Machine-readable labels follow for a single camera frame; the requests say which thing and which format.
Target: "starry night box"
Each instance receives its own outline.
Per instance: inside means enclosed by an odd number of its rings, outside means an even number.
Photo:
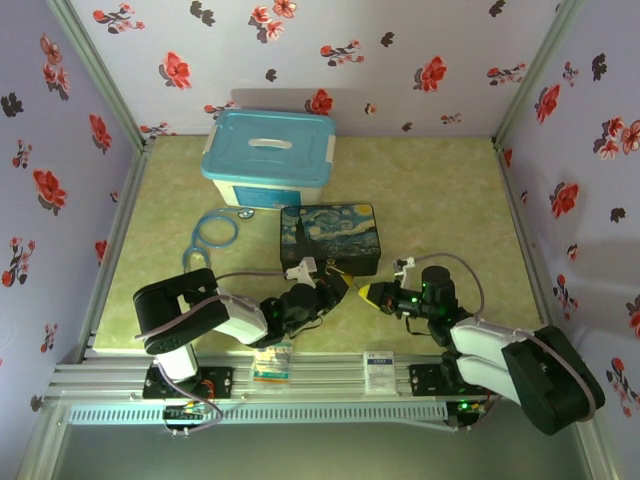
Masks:
[[[373,207],[302,205],[280,211],[280,261],[292,268],[313,257],[318,271],[334,266],[353,276],[375,275],[380,240]]]

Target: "ventilation grille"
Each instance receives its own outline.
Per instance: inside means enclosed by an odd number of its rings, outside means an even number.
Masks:
[[[445,402],[419,402],[406,405],[399,403],[221,404],[219,407],[224,413],[223,422],[227,424],[434,421],[447,418]],[[156,425],[164,423],[163,410],[163,405],[79,405],[73,407],[69,423],[74,425]],[[208,414],[203,420],[207,421],[210,418],[211,414]]]

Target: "starry night painting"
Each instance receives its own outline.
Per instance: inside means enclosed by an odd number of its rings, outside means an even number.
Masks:
[[[283,262],[380,257],[380,241],[369,204],[285,207],[281,212]]]

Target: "metal frame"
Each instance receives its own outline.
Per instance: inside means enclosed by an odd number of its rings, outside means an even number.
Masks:
[[[585,4],[587,0],[565,0],[562,2],[560,9],[556,12],[556,18],[554,19],[547,35],[542,41],[542,45],[538,48],[536,56],[534,57],[527,75],[524,77],[524,81],[520,85],[520,88],[516,92],[516,95],[511,101],[511,105],[507,110],[498,133],[496,134],[496,140],[502,142],[508,130],[513,125],[513,122],[518,118],[522,111],[526,108],[526,99],[533,88],[538,84],[538,80],[545,72],[547,65],[553,58],[557,49],[562,45],[562,40],[566,36],[567,32],[571,29],[571,25],[576,18],[576,14]]]
[[[532,86],[537,83],[562,36],[566,34],[577,9],[584,1],[567,0],[559,10],[536,55],[529,74],[518,90],[500,126],[497,141],[495,141],[496,156],[499,160],[503,155],[500,140],[504,138],[513,120],[524,108],[524,99],[527,98]],[[78,21],[69,0],[47,0],[47,3],[72,43],[75,44],[94,81],[118,116],[131,141],[137,146],[139,153],[134,158],[116,223],[111,233],[110,253],[105,259],[98,278],[85,318],[85,328],[74,352],[73,358],[78,364],[58,365],[53,374],[45,396],[47,401],[40,412],[23,460],[18,477],[21,479],[51,478],[58,453],[63,445],[67,426],[85,418],[84,415],[90,415],[86,412],[94,412],[94,420],[102,418],[98,413],[95,413],[100,409],[103,409],[103,412],[125,412],[124,415],[127,418],[128,413],[126,412],[140,411],[141,409],[154,411],[155,408],[161,408],[169,403],[142,399],[144,377],[151,362],[149,356],[145,354],[105,355],[93,351],[89,346],[102,315],[150,149],[143,150],[143,142],[135,122],[133,122],[115,84]],[[554,318],[553,312],[555,310],[549,308],[549,305],[554,302],[554,298],[550,296],[551,279],[545,273],[544,263],[542,263],[541,256],[532,241],[535,237],[531,235],[522,219],[518,203],[515,201],[507,182],[503,162],[499,161],[498,164],[540,317],[545,323],[555,323],[557,320]],[[314,411],[315,414],[318,411],[339,411],[341,412],[340,419],[345,421],[360,421],[366,417],[367,421],[388,422],[395,420],[416,424],[416,420],[420,423],[428,415],[425,413],[420,416],[421,413],[415,409],[426,408],[421,412],[435,412],[435,416],[438,417],[438,414],[443,413],[442,405],[445,401],[483,399],[462,396],[412,397],[408,365],[439,363],[440,357],[435,355],[396,355],[397,396],[367,396],[365,394],[363,358],[359,354],[294,355],[290,387],[286,393],[278,395],[251,388],[249,383],[251,360],[250,353],[199,357],[202,365],[222,365],[235,368],[231,399],[220,400],[219,403],[225,411],[237,412],[244,409],[254,412],[253,416],[249,415],[252,423],[263,420],[260,412],[277,410],[285,412],[278,415],[288,415],[287,411]],[[375,412],[379,412],[380,416],[377,417]],[[307,418],[305,414],[304,419],[296,420],[307,422],[312,419]],[[614,457],[608,448],[608,445],[612,444],[607,440],[606,428],[601,420],[601,417],[596,416],[593,422],[578,425],[577,432],[593,477],[613,480],[618,478],[618,475],[615,471]]]
[[[107,104],[111,107],[129,140],[141,152],[144,148],[144,141],[138,131],[136,122],[91,42],[82,22],[78,19],[71,2],[69,0],[47,0],[47,4],[67,34],[80,60],[87,67],[91,78],[93,78],[98,90],[100,90]]]

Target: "mounting plate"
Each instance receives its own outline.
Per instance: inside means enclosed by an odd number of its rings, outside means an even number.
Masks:
[[[411,395],[431,397],[438,395],[485,395],[486,388],[467,383],[451,384],[442,374],[439,363],[409,365]]]
[[[188,387],[180,384],[191,393],[207,399],[231,398],[233,387],[233,368],[231,367],[200,367],[198,369],[199,381]],[[184,395],[174,390],[162,378],[158,367],[152,365],[147,370],[147,376],[142,390],[142,398],[165,399],[183,398]]]

